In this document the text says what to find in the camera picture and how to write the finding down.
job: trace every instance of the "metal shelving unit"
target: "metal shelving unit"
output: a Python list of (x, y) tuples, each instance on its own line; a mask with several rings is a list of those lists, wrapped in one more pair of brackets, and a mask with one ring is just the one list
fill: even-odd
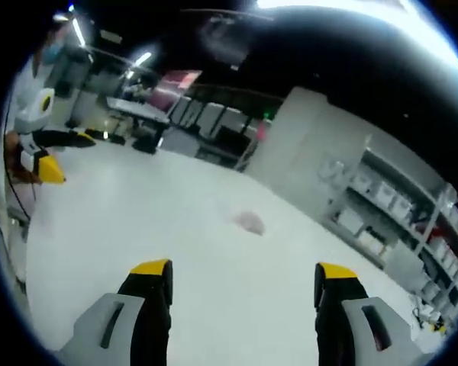
[[(432, 193), (414, 181), (412, 177), (403, 172), (397, 165), (370, 149), (365, 150), (360, 164), (364, 165), (367, 169), (371, 169), (371, 171), (382, 180), (394, 186), (397, 192), (411, 198), (411, 201), (420, 206), (423, 212), (427, 212), (427, 223), (423, 227), (424, 232), (419, 233), (409, 222), (397, 219), (391, 214), (387, 207), (377, 201), (371, 194), (357, 190), (350, 184), (344, 188), (343, 197), (349, 195), (354, 200), (360, 200), (363, 204), (371, 206), (372, 209), (375, 210), (373, 212), (377, 212), (377, 214), (386, 217), (387, 220), (393, 223), (395, 229), (403, 234), (398, 235), (398, 237), (407, 236), (410, 238), (411, 242), (414, 243), (414, 245), (411, 245), (410, 249), (414, 251), (415, 255), (418, 255), (425, 264), (425, 257), (429, 258), (428, 262), (432, 261), (434, 263), (434, 267), (437, 271), (437, 275), (434, 276), (434, 279), (438, 281), (438, 284), (439, 281), (443, 282), (446, 288), (441, 289), (433, 300), (428, 300), (419, 294), (424, 303), (432, 306), (440, 313), (445, 309), (445, 305), (443, 305), (445, 299), (448, 300), (446, 304), (452, 303), (454, 307), (458, 307), (458, 270), (454, 274), (451, 274), (427, 243), (427, 239), (433, 228), (439, 224), (439, 226), (445, 229), (450, 238), (448, 245), (451, 249), (454, 249), (453, 252), (458, 253), (458, 229), (441, 210), (441, 205), (444, 202), (444, 196), (446, 194), (445, 189), (439, 191), (438, 195), (435, 197)], [(331, 217), (326, 217), (323, 225), (352, 248), (368, 258), (377, 267), (383, 269), (386, 266), (386, 262), (379, 255), (362, 246), (350, 231), (335, 223)], [(454, 317), (455, 316), (446, 316), (450, 321), (454, 321)]]

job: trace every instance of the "desk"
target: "desk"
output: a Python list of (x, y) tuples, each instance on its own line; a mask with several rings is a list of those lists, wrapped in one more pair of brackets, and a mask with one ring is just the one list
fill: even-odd
[[(61, 348), (78, 316), (116, 292), (135, 265), (171, 258), (168, 364), (318, 364), (314, 266), (354, 269), (418, 327), (405, 291), (253, 179), (160, 150), (98, 142), (58, 155), (68, 181), (43, 185), (27, 246), (27, 295), (42, 343)], [(231, 221), (252, 210), (264, 236)]]
[(107, 105), (110, 109), (119, 111), (134, 119), (140, 119), (145, 124), (152, 124), (156, 132), (151, 141), (151, 145), (152, 150), (154, 152), (156, 151), (163, 132), (169, 127), (169, 118), (165, 113), (148, 104), (125, 101), (124, 99), (117, 98), (108, 97)]

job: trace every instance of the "person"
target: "person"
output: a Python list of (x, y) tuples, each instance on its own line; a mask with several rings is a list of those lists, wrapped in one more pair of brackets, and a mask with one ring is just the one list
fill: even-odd
[[(20, 137), (14, 131), (15, 118), (18, 112), (26, 108), (44, 87), (44, 83), (53, 69), (53, 64), (63, 47), (68, 25), (69, 22), (55, 23), (53, 29), (47, 33), (42, 47), (29, 58), (22, 70), (15, 76), (2, 115), (0, 127), (0, 230), (3, 234), (5, 247), (11, 257), (12, 267), (14, 267), (16, 277), (20, 282), (25, 282), (25, 255), (23, 253), (20, 255), (23, 258), (15, 260), (15, 256), (11, 253), (11, 221), (8, 218), (8, 208), (18, 204), (29, 220), (31, 209), (29, 212), (24, 209), (16, 188), (20, 187), (20, 183), (38, 185), (40, 179), (32, 172), (23, 169), (18, 161)], [(28, 196), (35, 197), (34, 187), (27, 188)]]

